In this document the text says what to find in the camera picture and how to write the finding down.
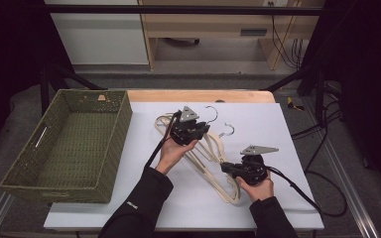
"person's left hand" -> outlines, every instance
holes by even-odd
[[[166,175],[186,152],[193,149],[196,143],[197,140],[193,140],[187,146],[181,146],[172,138],[167,139],[162,147],[160,161],[156,166],[156,170]]]

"floor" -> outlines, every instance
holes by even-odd
[[[90,81],[106,87],[117,88],[215,88],[215,89],[260,89],[271,85],[294,71],[293,68],[280,64],[271,71],[262,57],[256,40],[213,40],[200,39],[199,45],[192,42],[161,40],[159,43],[155,68],[111,65],[106,68],[79,65],[77,72]],[[70,81],[72,87],[80,85]],[[315,124],[308,110],[301,107],[289,107],[288,97],[292,96],[294,105],[305,108],[313,102],[311,97],[301,98],[295,93],[298,82],[292,82],[275,92],[278,103],[292,134]],[[325,103],[333,100],[325,97]],[[9,169],[12,161],[21,151],[25,142],[40,120],[40,94],[37,86],[15,95],[12,98],[13,111],[0,133],[0,180]],[[333,105],[331,112],[338,113]],[[354,187],[361,198],[373,226],[378,233],[362,234],[351,210],[340,217],[326,216],[325,228],[317,237],[381,237],[381,176],[378,172],[364,169],[361,153],[342,120],[335,120],[328,125],[328,139],[333,149],[348,171]],[[302,166],[305,167],[320,142],[320,134],[314,133],[294,140]],[[329,164],[327,152],[320,150],[311,169],[338,183]],[[338,190],[317,176],[308,175],[308,181],[317,202],[329,213],[338,213],[343,209],[343,202]],[[0,236],[8,232],[55,232],[43,229],[49,207],[46,204],[34,204],[15,199],[0,227]],[[82,234],[83,237],[95,237]],[[12,237],[28,237],[26,233],[16,233]]]

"person's right hand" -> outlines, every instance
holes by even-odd
[[[269,197],[274,196],[274,183],[271,181],[271,174],[268,171],[268,176],[256,185],[249,185],[246,181],[237,177],[237,182],[239,182],[240,187],[243,188],[250,197],[252,202],[259,200],[265,200]]]

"metal hook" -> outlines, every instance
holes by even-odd
[[[223,132],[223,133],[221,133],[221,134],[218,135],[219,138],[221,138],[221,137],[223,137],[223,136],[231,136],[231,135],[234,134],[234,127],[233,127],[232,125],[227,124],[227,123],[224,123],[224,125],[225,125],[225,126],[228,126],[228,127],[231,127],[231,128],[233,129],[233,131],[232,131],[232,132],[229,132],[229,133],[225,133],[225,132]]]
[[[215,107],[213,107],[213,106],[205,106],[205,108],[208,108],[208,107],[211,107],[211,108],[213,108],[215,110],[215,118],[213,120],[210,120],[210,121],[206,122],[206,125],[208,125],[209,122],[215,121],[217,119],[217,117],[218,117],[218,111],[215,109]]]

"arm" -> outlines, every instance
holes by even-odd
[[[256,237],[298,237],[277,197],[274,196],[274,183],[269,172],[266,179],[254,186],[247,184],[243,178],[237,178],[237,181],[253,202],[249,209],[258,227]]]
[[[173,140],[167,140],[156,168],[144,171],[126,200],[107,220],[98,237],[151,237],[164,201],[173,189],[166,174],[196,142],[180,146]]]

